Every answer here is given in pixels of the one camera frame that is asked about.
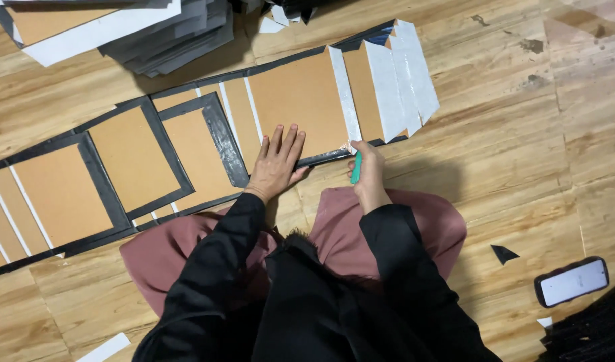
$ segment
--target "hand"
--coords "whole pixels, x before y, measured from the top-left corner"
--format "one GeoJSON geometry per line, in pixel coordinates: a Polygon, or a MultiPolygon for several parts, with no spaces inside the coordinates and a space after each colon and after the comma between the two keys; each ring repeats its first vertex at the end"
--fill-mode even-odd
{"type": "Polygon", "coordinates": [[[256,159],[249,184],[243,192],[255,194],[267,204],[271,198],[282,193],[305,175],[307,167],[292,172],[305,143],[305,132],[301,131],[296,135],[297,131],[298,126],[292,124],[282,144],[280,142],[283,137],[282,124],[274,130],[271,142],[267,136],[263,137],[261,152],[256,159]]]}
{"type": "MultiPolygon", "coordinates": [[[[364,215],[374,209],[392,203],[384,189],[384,156],[365,141],[352,141],[352,147],[361,152],[361,173],[359,182],[354,185],[354,193],[359,198],[364,215]]],[[[354,169],[355,162],[348,162],[348,168],[354,169]]]]}

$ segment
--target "black robe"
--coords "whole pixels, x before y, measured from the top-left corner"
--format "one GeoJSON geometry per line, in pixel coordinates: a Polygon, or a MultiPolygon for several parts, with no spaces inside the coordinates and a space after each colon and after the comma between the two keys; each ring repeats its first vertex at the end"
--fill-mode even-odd
{"type": "Polygon", "coordinates": [[[312,244],[290,235],[266,259],[267,300],[228,311],[264,216],[261,200],[239,197],[189,256],[134,361],[500,361],[457,305],[403,205],[360,221],[383,296],[335,277],[312,244]]]}

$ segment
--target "woman's left hand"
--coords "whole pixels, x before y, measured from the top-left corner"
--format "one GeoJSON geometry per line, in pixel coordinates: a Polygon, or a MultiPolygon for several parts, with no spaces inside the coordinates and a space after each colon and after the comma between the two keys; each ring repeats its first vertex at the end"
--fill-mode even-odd
{"type": "Polygon", "coordinates": [[[298,126],[292,124],[285,141],[281,142],[283,125],[280,124],[274,130],[271,141],[269,137],[263,137],[261,152],[243,192],[255,194],[267,204],[305,175],[307,167],[292,172],[305,143],[305,132],[297,132],[298,126]]]}

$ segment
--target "wooden floor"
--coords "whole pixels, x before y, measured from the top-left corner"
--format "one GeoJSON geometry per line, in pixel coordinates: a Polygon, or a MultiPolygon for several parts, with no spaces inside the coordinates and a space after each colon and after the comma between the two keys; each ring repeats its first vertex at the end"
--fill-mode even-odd
{"type": "MultiPolygon", "coordinates": [[[[249,17],[236,40],[155,80],[96,52],[42,68],[0,28],[0,159],[114,103],[393,18],[415,23],[441,108],[410,140],[382,148],[386,186],[457,207],[468,239],[448,283],[489,348],[533,361],[543,351],[537,318],[561,319],[600,295],[547,310],[535,276],[598,255],[615,284],[615,0],[349,0],[278,34],[255,34],[249,17]],[[491,244],[521,258],[502,266],[491,244]]],[[[282,195],[271,211],[280,230],[308,231],[319,193],[348,185],[345,172],[344,161],[320,166],[282,195]]],[[[0,361],[74,361],[120,332],[132,344],[109,360],[128,361],[157,319],[120,244],[0,276],[0,361]]]]}

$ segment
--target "smartphone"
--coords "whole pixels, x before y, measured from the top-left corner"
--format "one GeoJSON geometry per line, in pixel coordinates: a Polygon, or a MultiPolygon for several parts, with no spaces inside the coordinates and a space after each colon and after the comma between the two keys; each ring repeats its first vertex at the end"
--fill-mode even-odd
{"type": "Polygon", "coordinates": [[[539,275],[534,280],[536,296],[544,308],[552,308],[609,285],[605,261],[598,256],[539,275]]]}

